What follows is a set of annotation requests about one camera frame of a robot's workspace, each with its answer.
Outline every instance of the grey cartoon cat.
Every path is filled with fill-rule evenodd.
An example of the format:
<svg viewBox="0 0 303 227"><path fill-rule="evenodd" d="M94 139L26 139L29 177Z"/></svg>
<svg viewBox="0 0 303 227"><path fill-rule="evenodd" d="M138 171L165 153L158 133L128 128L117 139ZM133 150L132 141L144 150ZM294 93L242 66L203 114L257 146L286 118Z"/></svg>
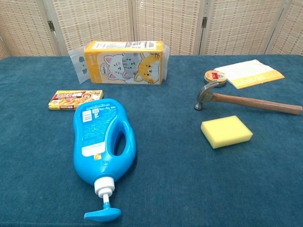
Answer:
<svg viewBox="0 0 303 227"><path fill-rule="evenodd" d="M138 71L139 63L142 61L140 53L123 53L124 78L132 78Z"/></svg>

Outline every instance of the bottle label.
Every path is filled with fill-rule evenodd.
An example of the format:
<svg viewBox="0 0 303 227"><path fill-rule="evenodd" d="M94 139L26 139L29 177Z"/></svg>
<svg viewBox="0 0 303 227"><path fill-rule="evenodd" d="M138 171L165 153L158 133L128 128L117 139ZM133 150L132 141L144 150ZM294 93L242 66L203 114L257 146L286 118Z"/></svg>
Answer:
<svg viewBox="0 0 303 227"><path fill-rule="evenodd" d="M89 106L82 111L83 156L101 159L101 153L105 151L106 131L117 112L118 109L112 102Z"/></svg>

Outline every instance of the sponge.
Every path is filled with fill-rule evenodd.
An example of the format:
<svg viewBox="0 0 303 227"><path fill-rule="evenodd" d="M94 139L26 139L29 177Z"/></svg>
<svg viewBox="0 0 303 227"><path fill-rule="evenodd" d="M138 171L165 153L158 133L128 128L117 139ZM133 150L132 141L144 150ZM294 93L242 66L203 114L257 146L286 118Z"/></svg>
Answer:
<svg viewBox="0 0 303 227"><path fill-rule="evenodd" d="M201 130L213 149L248 141L253 135L235 115L202 122Z"/></svg>

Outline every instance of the teal table cloth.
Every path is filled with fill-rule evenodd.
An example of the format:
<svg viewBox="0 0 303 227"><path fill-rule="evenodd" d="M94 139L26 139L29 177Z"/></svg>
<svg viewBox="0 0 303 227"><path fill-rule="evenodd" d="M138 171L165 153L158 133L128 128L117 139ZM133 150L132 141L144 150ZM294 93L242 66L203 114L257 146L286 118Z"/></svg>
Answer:
<svg viewBox="0 0 303 227"><path fill-rule="evenodd" d="M303 56L170 56L160 86L79 84L69 57L0 60L0 226L245 227L303 225L303 117L240 105L194 105L206 71L257 59L285 78L214 92L303 105ZM126 109L137 156L102 209L73 167L74 111L48 109L57 90L102 89ZM250 141L212 149L202 121L236 115ZM125 140L118 144L121 152Z"/></svg>

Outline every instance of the round tin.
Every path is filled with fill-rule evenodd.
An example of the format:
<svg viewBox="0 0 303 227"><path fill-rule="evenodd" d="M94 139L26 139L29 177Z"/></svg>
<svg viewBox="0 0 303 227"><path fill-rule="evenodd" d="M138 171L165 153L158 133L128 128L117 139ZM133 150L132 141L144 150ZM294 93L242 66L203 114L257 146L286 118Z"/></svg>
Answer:
<svg viewBox="0 0 303 227"><path fill-rule="evenodd" d="M204 82L206 84L217 81L219 84L216 87L222 87L226 84L227 78L224 73L217 70L209 70L204 75Z"/></svg>

